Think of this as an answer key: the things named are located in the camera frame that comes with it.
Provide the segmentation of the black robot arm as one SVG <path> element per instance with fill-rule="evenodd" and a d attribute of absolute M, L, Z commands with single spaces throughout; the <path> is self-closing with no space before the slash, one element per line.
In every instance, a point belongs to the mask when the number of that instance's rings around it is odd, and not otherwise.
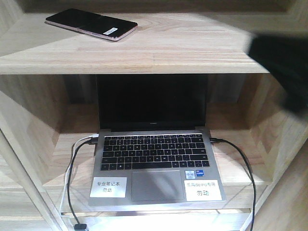
<path fill-rule="evenodd" d="M 247 55 L 267 69 L 286 91 L 280 106 L 296 117 L 308 119 L 308 38 L 255 35 Z"/>

